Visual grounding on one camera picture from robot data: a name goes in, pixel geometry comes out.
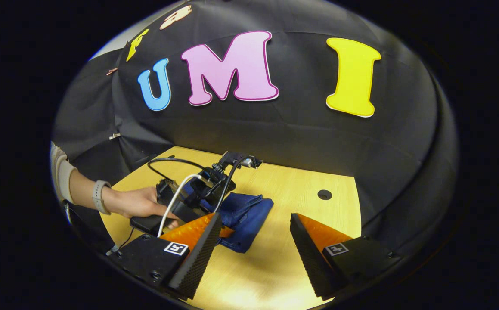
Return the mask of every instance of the yellow letter i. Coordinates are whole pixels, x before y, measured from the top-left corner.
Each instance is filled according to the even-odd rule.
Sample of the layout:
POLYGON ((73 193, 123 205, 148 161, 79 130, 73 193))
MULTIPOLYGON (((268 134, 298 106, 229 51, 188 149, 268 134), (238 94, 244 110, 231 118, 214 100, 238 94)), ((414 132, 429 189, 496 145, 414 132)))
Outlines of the yellow letter i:
POLYGON ((334 94, 326 98, 329 108, 369 118, 375 108, 370 103, 374 61, 381 59, 375 49, 366 44, 331 37, 326 43, 338 53, 338 84, 334 94))

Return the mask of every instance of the sleeve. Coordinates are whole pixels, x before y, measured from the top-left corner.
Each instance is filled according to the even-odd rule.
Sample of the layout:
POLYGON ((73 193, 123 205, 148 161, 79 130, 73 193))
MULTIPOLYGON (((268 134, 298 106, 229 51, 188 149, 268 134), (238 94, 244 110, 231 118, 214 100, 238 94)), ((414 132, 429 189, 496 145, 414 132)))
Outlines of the sleeve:
POLYGON ((77 169, 68 162, 66 153, 52 141, 50 142, 50 164, 54 192, 56 192, 58 200, 68 200, 68 202, 75 204, 70 194, 70 176, 72 171, 77 169))

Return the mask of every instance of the smartwatch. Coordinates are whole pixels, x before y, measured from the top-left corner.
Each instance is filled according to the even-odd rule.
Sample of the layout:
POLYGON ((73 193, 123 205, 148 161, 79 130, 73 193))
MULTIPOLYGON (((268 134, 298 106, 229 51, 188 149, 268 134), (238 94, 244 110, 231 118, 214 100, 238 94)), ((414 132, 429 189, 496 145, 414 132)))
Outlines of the smartwatch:
POLYGON ((98 209, 100 213, 110 215, 111 213, 106 209, 106 207, 104 206, 104 201, 102 200, 102 189, 104 188, 104 186, 112 188, 109 182, 103 180, 96 181, 94 190, 92 190, 92 200, 96 205, 96 209, 98 209))

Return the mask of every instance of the pink letter m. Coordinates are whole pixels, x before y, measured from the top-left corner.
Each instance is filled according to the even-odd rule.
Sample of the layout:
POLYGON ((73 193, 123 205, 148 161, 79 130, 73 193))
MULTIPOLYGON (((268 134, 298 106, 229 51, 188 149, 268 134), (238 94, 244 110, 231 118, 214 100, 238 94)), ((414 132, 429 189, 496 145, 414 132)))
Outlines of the pink letter m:
POLYGON ((226 100, 234 73, 238 72, 238 87, 234 96, 244 101, 265 101, 278 97, 278 88, 270 82, 267 64, 268 31, 250 31, 234 37, 224 59, 205 44, 191 47, 182 54, 188 63, 192 86, 192 105, 204 105, 213 100, 206 91, 204 79, 221 100, 226 100))

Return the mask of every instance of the table surface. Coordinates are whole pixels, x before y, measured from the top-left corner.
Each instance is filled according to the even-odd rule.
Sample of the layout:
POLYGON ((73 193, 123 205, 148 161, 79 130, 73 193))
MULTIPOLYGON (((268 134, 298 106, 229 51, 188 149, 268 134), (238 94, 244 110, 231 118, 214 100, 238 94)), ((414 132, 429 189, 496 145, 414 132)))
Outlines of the table surface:
MULTIPOLYGON (((174 155, 204 167, 218 162, 222 155, 173 147, 158 157, 174 155)), ((201 279, 192 306, 210 309, 302 310, 328 302, 317 298, 289 232, 292 213, 318 220, 352 238, 361 235, 361 216, 354 178, 267 164, 258 168, 242 167, 234 173, 233 192, 259 195, 274 202, 251 248, 244 254, 222 245, 215 247, 201 279), (318 191, 332 193, 330 200, 318 191)), ((155 169, 180 183, 188 174, 200 170, 178 162, 152 164, 155 169)), ((128 191, 155 186, 161 176, 147 165, 133 171, 113 186, 128 191)), ((118 214, 101 214, 113 241, 121 245, 131 232, 129 220, 118 214)), ((142 232, 135 229, 131 240, 142 232)))

